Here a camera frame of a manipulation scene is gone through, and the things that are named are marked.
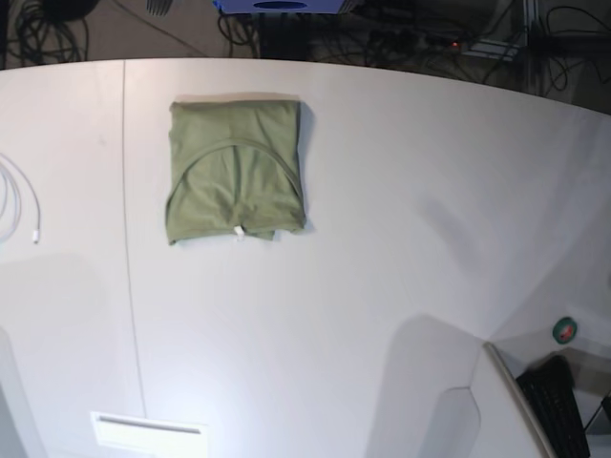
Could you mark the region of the green t-shirt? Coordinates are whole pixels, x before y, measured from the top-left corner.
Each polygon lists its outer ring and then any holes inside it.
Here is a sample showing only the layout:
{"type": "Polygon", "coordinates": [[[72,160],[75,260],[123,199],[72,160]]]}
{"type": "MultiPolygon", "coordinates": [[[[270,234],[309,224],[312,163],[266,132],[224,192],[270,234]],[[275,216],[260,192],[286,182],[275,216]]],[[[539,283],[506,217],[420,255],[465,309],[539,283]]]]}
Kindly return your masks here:
{"type": "Polygon", "coordinates": [[[169,244],[305,228],[299,101],[182,101],[170,113],[169,244]]]}

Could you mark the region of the power strip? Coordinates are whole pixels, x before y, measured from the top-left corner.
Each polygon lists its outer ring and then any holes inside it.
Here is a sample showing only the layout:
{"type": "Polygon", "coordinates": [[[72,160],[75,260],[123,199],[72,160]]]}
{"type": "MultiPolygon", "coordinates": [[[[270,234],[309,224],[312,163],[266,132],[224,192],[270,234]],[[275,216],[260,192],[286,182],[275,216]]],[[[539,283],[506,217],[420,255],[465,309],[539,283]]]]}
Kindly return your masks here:
{"type": "Polygon", "coordinates": [[[376,49],[393,52],[460,48],[460,42],[448,34],[414,29],[374,30],[369,33],[368,44],[376,49]]]}

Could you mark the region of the blue box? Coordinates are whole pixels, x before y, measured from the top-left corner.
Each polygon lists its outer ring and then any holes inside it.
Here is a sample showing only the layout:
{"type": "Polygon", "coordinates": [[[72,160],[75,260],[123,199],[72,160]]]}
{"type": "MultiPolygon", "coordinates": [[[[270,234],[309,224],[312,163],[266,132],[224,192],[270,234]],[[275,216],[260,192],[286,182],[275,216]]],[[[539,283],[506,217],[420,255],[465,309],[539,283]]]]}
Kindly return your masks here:
{"type": "Polygon", "coordinates": [[[304,12],[337,14],[345,10],[349,1],[342,0],[216,0],[213,5],[229,14],[304,12]]]}

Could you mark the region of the green tape roll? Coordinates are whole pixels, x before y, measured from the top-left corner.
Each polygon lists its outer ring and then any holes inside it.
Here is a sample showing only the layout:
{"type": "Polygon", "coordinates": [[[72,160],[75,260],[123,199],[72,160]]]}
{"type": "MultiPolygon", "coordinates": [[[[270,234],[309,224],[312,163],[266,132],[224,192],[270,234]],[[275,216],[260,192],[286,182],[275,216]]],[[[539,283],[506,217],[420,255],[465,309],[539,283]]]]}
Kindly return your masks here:
{"type": "Polygon", "coordinates": [[[578,333],[579,326],[572,317],[563,317],[558,320],[552,329],[552,337],[557,344],[569,344],[578,333]]]}

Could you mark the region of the white slotted plate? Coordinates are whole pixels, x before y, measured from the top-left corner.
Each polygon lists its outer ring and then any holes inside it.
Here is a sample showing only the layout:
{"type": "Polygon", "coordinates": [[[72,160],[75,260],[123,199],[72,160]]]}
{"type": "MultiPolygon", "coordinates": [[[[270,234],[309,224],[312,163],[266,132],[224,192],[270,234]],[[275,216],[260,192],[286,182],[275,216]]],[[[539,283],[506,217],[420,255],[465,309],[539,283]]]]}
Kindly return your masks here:
{"type": "Polygon", "coordinates": [[[206,426],[92,412],[97,443],[155,457],[208,457],[206,426]]]}

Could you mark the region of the black keyboard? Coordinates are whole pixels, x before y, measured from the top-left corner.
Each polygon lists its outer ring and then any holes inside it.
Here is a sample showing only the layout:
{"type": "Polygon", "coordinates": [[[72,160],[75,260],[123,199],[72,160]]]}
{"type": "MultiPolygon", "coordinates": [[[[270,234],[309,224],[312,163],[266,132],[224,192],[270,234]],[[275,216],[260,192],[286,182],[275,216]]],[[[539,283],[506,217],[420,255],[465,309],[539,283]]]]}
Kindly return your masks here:
{"type": "Polygon", "coordinates": [[[516,381],[557,457],[590,457],[566,358],[554,355],[516,381]]]}

